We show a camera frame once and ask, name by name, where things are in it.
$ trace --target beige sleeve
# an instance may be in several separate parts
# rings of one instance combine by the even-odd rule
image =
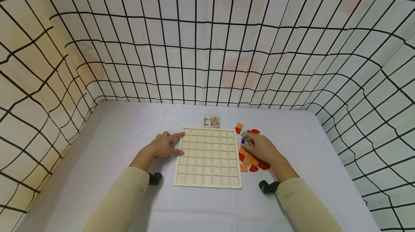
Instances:
[[[84,232],[126,232],[137,204],[148,186],[150,175],[127,167],[99,202],[87,221]]]
[[[276,191],[298,232],[343,232],[336,219],[302,178],[281,183]]]

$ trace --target enclosure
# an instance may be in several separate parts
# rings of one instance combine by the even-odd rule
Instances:
[[[0,0],[0,230],[103,101],[307,110],[415,229],[415,0]]]

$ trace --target white tablecloth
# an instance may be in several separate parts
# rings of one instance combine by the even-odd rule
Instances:
[[[81,231],[140,148],[162,131],[202,126],[205,113],[220,114],[222,128],[240,122],[266,135],[345,232],[379,231],[309,112],[114,101],[95,109],[18,231]],[[148,187],[130,231],[293,231],[276,196],[259,189],[261,180],[275,180],[270,169],[242,173],[242,189],[212,189],[173,186],[174,167],[173,157],[153,162],[150,172],[164,178]]]

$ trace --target wooden grid board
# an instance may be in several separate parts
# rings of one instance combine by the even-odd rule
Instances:
[[[175,186],[241,189],[241,168],[234,129],[184,127]]]

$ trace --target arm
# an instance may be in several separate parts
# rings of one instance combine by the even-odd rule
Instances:
[[[270,163],[279,181],[276,194],[298,232],[343,232],[336,219],[295,172],[272,142],[259,134],[246,134],[252,145],[242,144],[258,158]]]
[[[84,232],[126,232],[134,210],[144,196],[148,180],[148,169],[154,158],[183,155],[183,151],[170,147],[170,143],[184,133],[158,134],[149,145],[142,148],[130,166],[111,186],[87,221]]]

